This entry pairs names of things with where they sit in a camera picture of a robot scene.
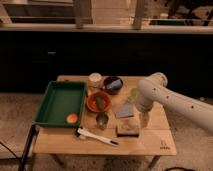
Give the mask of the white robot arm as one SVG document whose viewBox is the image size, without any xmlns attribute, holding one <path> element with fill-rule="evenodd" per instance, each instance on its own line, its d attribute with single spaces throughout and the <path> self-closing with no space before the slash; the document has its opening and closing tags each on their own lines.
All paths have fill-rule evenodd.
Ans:
<svg viewBox="0 0 213 171">
<path fill-rule="evenodd" d="M 168 79 L 157 72 L 138 81 L 135 106 L 140 112 L 149 112 L 158 102 L 183 114 L 202 129 L 213 134 L 213 105 L 176 93 L 167 88 Z"/>
</svg>

